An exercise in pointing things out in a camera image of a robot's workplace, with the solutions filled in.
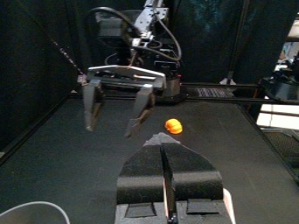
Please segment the black tabletop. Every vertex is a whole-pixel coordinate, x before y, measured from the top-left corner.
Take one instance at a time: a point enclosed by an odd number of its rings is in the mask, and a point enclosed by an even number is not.
[[[25,202],[57,204],[72,224],[114,223],[118,174],[146,140],[167,133],[216,166],[228,189],[236,223],[299,221],[299,189],[255,124],[239,106],[183,102],[155,107],[140,131],[124,138],[132,101],[107,101],[93,132],[83,122],[81,100],[67,100],[0,167],[0,213]]]

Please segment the black table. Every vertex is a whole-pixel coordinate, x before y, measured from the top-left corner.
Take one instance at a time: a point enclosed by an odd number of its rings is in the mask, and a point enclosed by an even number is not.
[[[236,222],[299,221],[299,189],[258,127],[238,105],[183,102],[155,107],[140,131],[124,138],[132,101],[107,101],[95,132],[87,132],[81,100],[69,99],[0,167],[0,213],[35,200],[57,204],[72,224],[114,223],[123,163],[170,118],[171,135],[216,166]]]

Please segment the black curtain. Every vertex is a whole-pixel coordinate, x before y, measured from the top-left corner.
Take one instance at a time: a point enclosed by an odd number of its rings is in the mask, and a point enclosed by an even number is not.
[[[49,40],[75,57],[63,1],[4,0],[0,18],[3,149],[68,95],[77,85],[77,72]]]
[[[87,38],[84,17],[93,7],[142,10],[146,0],[4,0],[0,3],[0,148],[77,86],[77,70],[53,39],[87,70],[114,52]],[[182,79],[216,82],[227,77],[243,1],[182,0],[174,34],[182,44]],[[234,81],[256,83],[275,67],[299,2],[250,1]]]

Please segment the black backdrop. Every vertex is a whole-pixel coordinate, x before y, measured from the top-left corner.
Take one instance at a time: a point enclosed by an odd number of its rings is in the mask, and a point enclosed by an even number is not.
[[[144,2],[1,1],[0,149],[77,85],[77,71],[49,36],[83,70],[99,66],[111,50],[87,41],[88,10],[97,6],[142,10]],[[256,83],[271,74],[299,5],[296,0],[250,2],[234,76],[238,83]],[[242,4],[240,0],[182,0],[174,33],[182,44],[184,81],[219,82],[227,76]]]

